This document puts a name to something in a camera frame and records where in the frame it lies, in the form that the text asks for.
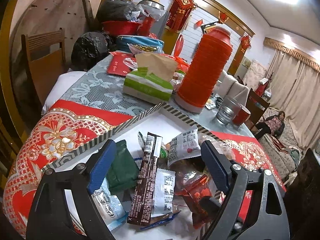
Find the blue white snack packet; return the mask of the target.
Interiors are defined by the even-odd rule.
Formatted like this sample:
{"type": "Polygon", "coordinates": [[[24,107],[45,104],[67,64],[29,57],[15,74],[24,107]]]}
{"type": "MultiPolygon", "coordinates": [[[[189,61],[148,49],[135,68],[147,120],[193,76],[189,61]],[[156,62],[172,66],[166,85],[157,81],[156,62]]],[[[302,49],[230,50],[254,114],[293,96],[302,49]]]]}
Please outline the blue white snack packet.
{"type": "Polygon", "coordinates": [[[101,187],[91,195],[99,214],[110,231],[125,223],[127,212],[116,195],[112,195],[108,188],[108,181],[104,178],[101,187]]]}

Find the red transparent candy bag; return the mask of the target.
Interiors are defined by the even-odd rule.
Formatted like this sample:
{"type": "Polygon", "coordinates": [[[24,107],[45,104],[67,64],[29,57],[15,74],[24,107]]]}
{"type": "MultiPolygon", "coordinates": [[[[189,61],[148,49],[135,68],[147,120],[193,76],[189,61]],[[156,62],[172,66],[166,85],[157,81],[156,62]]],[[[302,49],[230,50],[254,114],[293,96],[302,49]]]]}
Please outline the red transparent candy bag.
{"type": "Polygon", "coordinates": [[[208,187],[208,176],[202,175],[199,179],[191,183],[187,183],[181,189],[175,191],[176,196],[184,199],[187,207],[192,214],[194,229],[201,228],[204,224],[211,221],[208,212],[201,207],[200,200],[204,197],[212,197],[212,193],[208,187]]]}

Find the dark green snack packet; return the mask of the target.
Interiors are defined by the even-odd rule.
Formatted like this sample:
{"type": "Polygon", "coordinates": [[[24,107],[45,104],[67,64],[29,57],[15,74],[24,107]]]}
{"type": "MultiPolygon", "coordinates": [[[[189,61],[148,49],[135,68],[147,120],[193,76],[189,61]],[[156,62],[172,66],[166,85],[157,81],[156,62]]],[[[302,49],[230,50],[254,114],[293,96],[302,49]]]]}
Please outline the dark green snack packet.
{"type": "Polygon", "coordinates": [[[111,194],[118,194],[137,185],[139,168],[127,149],[126,140],[116,143],[116,156],[106,175],[111,194]]]}

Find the brown chocolate bar packet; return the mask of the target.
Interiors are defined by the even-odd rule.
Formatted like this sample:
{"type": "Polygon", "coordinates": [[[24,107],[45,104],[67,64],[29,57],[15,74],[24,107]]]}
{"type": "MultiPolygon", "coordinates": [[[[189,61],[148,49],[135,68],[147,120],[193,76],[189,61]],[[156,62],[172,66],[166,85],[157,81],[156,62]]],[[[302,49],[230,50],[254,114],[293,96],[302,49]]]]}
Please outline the brown chocolate bar packet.
{"type": "Polygon", "coordinates": [[[161,145],[162,137],[149,132],[146,137],[143,160],[127,218],[129,224],[138,226],[148,226],[150,224],[157,161],[160,156],[161,145]]]}

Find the sofa with floral cover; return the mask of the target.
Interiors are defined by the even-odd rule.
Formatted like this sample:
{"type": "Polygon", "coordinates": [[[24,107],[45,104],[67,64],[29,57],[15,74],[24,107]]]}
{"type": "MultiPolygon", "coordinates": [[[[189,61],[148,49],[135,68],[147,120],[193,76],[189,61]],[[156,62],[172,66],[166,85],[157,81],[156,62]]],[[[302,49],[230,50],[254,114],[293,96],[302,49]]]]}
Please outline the sofa with floral cover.
{"type": "MultiPolygon", "coordinates": [[[[267,110],[267,113],[270,114],[269,116],[277,115],[279,112],[274,109],[267,110]]],[[[264,121],[269,116],[263,115],[257,123],[264,121]]],[[[294,174],[303,156],[303,152],[298,147],[293,135],[293,130],[286,119],[284,119],[284,124],[285,127],[280,137],[276,138],[265,134],[258,140],[271,159],[282,181],[295,177],[294,174]]]]}

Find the seated person on sofa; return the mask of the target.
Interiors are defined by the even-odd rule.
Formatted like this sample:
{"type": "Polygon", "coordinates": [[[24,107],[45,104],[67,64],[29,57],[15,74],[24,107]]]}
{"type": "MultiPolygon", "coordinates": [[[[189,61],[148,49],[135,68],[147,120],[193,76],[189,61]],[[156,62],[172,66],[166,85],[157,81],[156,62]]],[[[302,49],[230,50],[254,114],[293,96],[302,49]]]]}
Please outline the seated person on sofa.
{"type": "Polygon", "coordinates": [[[269,116],[264,121],[259,122],[255,125],[258,132],[254,135],[257,140],[263,137],[265,134],[272,135],[276,138],[280,137],[285,124],[285,112],[280,111],[277,115],[269,116]]]}

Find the grey garment on chair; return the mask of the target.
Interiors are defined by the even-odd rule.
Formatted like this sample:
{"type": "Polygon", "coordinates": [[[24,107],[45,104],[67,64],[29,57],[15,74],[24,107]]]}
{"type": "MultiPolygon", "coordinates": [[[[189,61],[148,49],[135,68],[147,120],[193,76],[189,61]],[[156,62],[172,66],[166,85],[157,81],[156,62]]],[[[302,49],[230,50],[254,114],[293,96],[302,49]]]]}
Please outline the grey garment on chair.
{"type": "Polygon", "coordinates": [[[249,95],[249,88],[247,86],[239,83],[234,76],[229,75],[224,70],[219,77],[219,81],[221,81],[221,84],[217,89],[217,94],[221,98],[230,96],[231,98],[234,98],[238,103],[244,106],[246,105],[249,95]]]}

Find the beige curtain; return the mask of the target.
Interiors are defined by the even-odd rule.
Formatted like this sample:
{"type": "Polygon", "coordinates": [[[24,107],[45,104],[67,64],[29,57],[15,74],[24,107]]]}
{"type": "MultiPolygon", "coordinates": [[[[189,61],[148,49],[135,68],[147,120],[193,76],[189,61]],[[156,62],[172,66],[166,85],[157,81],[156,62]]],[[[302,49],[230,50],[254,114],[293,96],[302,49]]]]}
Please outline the beige curtain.
{"type": "Polygon", "coordinates": [[[264,46],[275,55],[268,73],[272,74],[271,106],[283,110],[302,149],[319,141],[319,64],[294,46],[266,37],[264,46]]]}

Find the red thermos flask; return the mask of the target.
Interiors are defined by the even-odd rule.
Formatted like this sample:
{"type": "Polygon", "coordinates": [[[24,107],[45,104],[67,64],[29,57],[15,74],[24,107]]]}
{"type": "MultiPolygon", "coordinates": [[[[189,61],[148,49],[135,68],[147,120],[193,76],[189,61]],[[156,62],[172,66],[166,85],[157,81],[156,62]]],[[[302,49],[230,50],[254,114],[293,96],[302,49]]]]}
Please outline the red thermos flask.
{"type": "Polygon", "coordinates": [[[204,34],[174,100],[183,109],[201,113],[232,53],[230,32],[215,27],[204,34]]]}

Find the black garbage bag lower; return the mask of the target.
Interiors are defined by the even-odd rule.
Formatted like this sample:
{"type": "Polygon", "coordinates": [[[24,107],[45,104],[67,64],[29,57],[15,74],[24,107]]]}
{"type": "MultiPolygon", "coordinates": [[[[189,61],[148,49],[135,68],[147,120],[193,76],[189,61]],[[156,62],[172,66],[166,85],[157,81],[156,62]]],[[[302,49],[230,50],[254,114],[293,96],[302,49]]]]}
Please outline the black garbage bag lower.
{"type": "Polygon", "coordinates": [[[112,37],[104,32],[90,31],[81,35],[71,53],[71,63],[75,70],[88,71],[99,61],[114,51],[116,45],[112,37]]]}

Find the black garbage bag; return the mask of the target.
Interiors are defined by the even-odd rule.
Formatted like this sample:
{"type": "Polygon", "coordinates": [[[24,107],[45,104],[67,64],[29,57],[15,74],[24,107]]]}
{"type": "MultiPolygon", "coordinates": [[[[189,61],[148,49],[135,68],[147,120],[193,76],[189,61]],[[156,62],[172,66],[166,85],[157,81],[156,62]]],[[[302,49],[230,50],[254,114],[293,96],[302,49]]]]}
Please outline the black garbage bag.
{"type": "Polygon", "coordinates": [[[100,23],[106,21],[131,21],[140,14],[138,7],[128,0],[103,0],[96,14],[100,23]]]}
{"type": "Polygon", "coordinates": [[[88,71],[99,61],[114,51],[116,45],[112,37],[104,32],[90,31],[81,35],[71,53],[71,63],[75,70],[88,71]]]}

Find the red basin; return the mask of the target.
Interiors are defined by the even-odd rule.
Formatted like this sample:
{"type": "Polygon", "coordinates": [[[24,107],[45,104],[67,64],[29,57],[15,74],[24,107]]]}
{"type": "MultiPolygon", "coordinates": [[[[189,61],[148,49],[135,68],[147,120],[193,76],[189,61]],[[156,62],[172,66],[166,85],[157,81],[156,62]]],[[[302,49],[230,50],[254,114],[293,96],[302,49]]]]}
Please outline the red basin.
{"type": "Polygon", "coordinates": [[[140,23],[130,21],[106,21],[102,23],[103,30],[110,36],[135,35],[140,23]]]}

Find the black garbage bag upper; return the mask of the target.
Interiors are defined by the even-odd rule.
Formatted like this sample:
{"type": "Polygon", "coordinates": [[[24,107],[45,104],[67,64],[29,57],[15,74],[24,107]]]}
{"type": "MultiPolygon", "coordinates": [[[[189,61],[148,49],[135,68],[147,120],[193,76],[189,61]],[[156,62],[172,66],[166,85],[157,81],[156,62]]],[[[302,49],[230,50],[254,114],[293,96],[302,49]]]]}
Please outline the black garbage bag upper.
{"type": "Polygon", "coordinates": [[[96,14],[100,23],[106,21],[131,21],[140,14],[138,7],[128,0],[103,0],[96,14]]]}

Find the steel pot on fridge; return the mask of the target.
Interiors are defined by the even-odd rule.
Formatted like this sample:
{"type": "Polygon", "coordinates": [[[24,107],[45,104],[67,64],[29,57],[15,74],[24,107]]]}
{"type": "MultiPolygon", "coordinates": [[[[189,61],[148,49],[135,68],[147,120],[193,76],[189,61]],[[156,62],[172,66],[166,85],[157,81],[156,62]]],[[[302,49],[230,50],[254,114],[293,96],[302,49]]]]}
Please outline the steel pot on fridge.
{"type": "Polygon", "coordinates": [[[160,0],[141,0],[138,2],[138,4],[148,5],[153,8],[164,10],[164,5],[160,3],[160,0]]]}

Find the diamond fu wall decoration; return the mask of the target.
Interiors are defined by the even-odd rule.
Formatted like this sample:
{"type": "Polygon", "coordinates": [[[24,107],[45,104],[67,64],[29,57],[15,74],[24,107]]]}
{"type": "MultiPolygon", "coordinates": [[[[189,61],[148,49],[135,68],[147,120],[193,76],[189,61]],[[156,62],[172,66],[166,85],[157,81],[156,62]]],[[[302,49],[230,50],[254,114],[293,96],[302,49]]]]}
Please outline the diamond fu wall decoration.
{"type": "Polygon", "coordinates": [[[202,30],[202,33],[207,34],[207,33],[211,32],[215,28],[217,23],[218,22],[216,21],[216,22],[201,25],[200,28],[202,30]]]}

